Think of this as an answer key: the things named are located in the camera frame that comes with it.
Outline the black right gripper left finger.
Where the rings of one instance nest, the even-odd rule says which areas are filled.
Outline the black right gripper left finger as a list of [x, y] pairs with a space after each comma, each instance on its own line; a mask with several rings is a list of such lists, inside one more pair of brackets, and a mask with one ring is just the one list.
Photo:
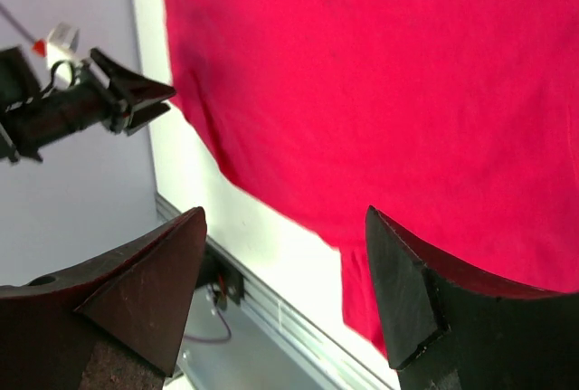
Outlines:
[[136, 240], [1, 289], [4, 389], [159, 389], [176, 368], [203, 259], [194, 208]]

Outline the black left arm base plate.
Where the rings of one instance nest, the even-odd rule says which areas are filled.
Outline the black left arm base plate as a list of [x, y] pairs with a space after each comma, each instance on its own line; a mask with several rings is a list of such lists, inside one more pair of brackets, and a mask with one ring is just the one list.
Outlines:
[[220, 310], [226, 310], [232, 302], [241, 304], [244, 296], [244, 277], [238, 266], [209, 243], [206, 244], [195, 288], [208, 288], [212, 302]]

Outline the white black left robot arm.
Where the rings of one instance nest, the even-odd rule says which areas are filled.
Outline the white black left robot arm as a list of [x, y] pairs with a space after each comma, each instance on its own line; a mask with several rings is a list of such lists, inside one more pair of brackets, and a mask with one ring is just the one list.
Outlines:
[[39, 150], [96, 124], [131, 136], [169, 111], [176, 89], [131, 71], [99, 48], [59, 60], [41, 87], [20, 47], [1, 51], [1, 158], [41, 163]]

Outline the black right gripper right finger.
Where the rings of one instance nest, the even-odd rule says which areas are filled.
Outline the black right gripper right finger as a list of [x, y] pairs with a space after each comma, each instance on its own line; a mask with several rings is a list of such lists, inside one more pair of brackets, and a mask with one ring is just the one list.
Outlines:
[[403, 389], [575, 389], [578, 296], [473, 266], [375, 208], [365, 237], [386, 357]]

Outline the red t shirt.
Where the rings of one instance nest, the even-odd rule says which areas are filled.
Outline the red t shirt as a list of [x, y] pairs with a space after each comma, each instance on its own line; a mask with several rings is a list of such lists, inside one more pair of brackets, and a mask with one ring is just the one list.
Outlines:
[[224, 176], [342, 260], [384, 350], [374, 206], [485, 271], [578, 288], [578, 0], [165, 0], [175, 105]]

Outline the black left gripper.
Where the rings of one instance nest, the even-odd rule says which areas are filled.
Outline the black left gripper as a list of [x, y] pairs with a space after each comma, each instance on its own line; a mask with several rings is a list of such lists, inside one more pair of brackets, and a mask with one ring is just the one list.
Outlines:
[[[124, 67], [99, 48], [90, 49], [90, 58], [109, 78], [109, 85], [93, 71], [81, 71], [79, 83], [42, 97], [33, 74], [15, 78], [18, 99], [33, 96], [30, 103], [15, 110], [16, 149], [38, 150], [106, 120], [119, 133], [125, 127], [130, 100], [168, 100], [176, 95], [174, 87]], [[145, 107], [133, 114], [123, 131], [131, 136], [168, 111], [165, 102]]]

